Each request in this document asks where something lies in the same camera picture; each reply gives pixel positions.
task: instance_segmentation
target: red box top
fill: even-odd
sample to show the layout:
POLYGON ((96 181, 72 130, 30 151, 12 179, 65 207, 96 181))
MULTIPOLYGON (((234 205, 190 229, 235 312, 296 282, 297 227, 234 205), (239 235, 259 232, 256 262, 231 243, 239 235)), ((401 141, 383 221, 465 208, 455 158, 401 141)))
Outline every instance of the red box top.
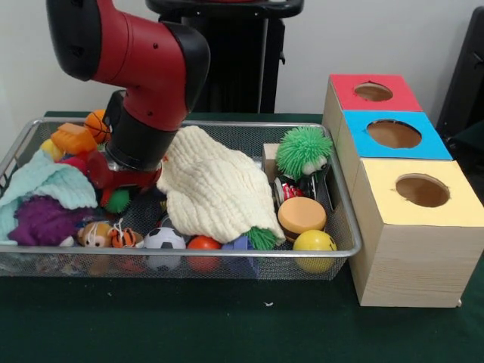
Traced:
POLYGON ((343 110, 422 111, 402 76, 331 74, 330 79, 343 110))

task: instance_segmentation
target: wire basket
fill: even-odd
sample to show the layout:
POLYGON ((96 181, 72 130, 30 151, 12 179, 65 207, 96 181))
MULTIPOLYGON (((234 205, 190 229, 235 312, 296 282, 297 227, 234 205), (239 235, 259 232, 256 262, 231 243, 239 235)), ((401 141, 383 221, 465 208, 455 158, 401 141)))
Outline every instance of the wire basket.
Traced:
MULTIPOLYGON (((44 118, 32 121, 20 133, 0 164, 0 195, 12 174, 29 162, 43 141, 62 123, 80 118, 44 118)), ((262 160, 264 143, 278 143, 293 127, 310 123, 250 123, 185 121, 212 138, 255 161, 262 160)), ((84 247, 18 247, 0 245, 0 275, 32 277, 106 278, 244 278, 262 280, 332 280, 350 256, 361 248, 361 235, 336 152, 318 179, 318 201, 327 212, 326 232, 338 251, 292 251, 285 243, 272 251, 90 249, 84 247), (319 273, 308 273, 313 268, 319 273)))

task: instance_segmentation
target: blue box top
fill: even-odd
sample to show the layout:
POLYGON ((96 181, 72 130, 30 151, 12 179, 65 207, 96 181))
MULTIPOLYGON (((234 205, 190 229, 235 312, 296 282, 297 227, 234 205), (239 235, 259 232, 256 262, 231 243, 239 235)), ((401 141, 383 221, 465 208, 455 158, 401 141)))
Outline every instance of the blue box top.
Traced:
POLYGON ((423 112, 344 111, 344 115, 360 157, 453 160, 423 112))

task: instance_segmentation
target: orange ball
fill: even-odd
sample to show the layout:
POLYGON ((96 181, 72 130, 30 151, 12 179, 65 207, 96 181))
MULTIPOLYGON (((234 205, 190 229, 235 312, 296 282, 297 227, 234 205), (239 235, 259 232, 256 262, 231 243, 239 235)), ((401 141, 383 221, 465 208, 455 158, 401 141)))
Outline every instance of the orange ball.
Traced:
POLYGON ((106 110, 96 110, 91 112, 84 121, 84 127, 90 131, 94 140, 98 144, 103 144, 111 139, 108 127, 103 123, 103 117, 106 110))
MULTIPOLYGON (((220 250, 222 245, 213 238, 198 236, 191 240, 187 248, 189 250, 220 250)), ((208 274, 220 266, 221 259, 215 256, 188 256, 187 261, 192 270, 202 274, 208 274)))

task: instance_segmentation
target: cream towel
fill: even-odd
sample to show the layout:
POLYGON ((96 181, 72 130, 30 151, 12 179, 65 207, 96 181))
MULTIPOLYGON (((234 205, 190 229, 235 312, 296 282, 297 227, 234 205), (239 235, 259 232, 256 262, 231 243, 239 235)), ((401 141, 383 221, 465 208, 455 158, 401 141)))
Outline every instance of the cream towel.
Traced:
POLYGON ((182 234, 226 244, 257 227, 285 241, 265 173, 240 151, 230 150, 196 126, 180 129, 163 158, 157 187, 182 234))

